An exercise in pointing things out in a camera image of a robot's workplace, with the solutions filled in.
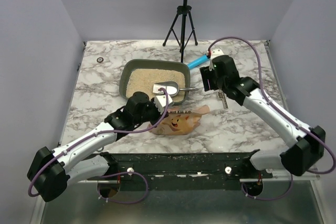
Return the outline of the grey bag clip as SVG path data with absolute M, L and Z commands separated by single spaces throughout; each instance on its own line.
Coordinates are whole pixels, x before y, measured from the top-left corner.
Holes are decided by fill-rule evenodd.
M 222 90 L 219 90 L 218 93 L 217 93 L 217 96 L 218 96 L 218 98 L 221 100 L 222 105 L 223 105 L 223 108 L 224 108 L 225 110 L 227 110 L 227 109 L 228 109 L 228 104 L 227 104 L 227 101 L 226 101 L 226 97 L 225 97 L 224 92 L 223 92 Z

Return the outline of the silver metal scoop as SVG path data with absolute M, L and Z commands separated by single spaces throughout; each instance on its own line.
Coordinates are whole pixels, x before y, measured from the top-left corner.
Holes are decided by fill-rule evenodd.
M 166 82 L 159 82 L 153 85 L 152 93 L 155 95 L 163 94 L 161 89 L 165 89 L 166 92 L 171 96 L 176 96 L 180 91 L 197 91 L 198 88 L 195 87 L 188 87 L 188 88 L 180 88 L 177 82 L 175 81 L 166 81 Z

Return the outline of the pink cat litter bag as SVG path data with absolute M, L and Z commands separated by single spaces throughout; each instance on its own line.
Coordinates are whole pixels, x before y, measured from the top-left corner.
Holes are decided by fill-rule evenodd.
M 193 110 L 170 109 L 161 123 L 149 132 L 156 135 L 187 135 L 200 126 L 202 116 L 209 112 L 208 105 Z

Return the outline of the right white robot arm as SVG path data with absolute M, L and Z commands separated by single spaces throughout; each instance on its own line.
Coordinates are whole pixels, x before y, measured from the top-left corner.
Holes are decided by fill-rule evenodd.
M 285 169 L 295 176 L 302 176 L 323 156 L 324 148 L 314 137 L 324 139 L 325 131 L 295 119 L 283 108 L 275 110 L 270 97 L 263 95 L 254 79 L 239 76 L 232 57 L 222 55 L 214 58 L 208 67 L 200 68 L 200 73 L 205 91 L 223 91 L 229 99 L 266 122 L 287 146 L 283 150 L 255 151 L 241 165 L 246 177 L 255 177 L 264 169 Z

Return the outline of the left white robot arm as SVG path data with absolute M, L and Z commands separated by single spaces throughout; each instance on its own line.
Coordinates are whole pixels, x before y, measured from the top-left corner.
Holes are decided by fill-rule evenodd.
M 89 133 L 64 146 L 39 149 L 27 173 L 29 197 L 41 196 L 45 202 L 60 196 L 74 183 L 91 178 L 112 179 L 134 171 L 120 171 L 108 153 L 96 152 L 128 134 L 141 133 L 139 126 L 149 122 L 156 127 L 166 116 L 171 98 L 168 94 L 152 99 L 136 92 L 126 105 L 109 114 Z

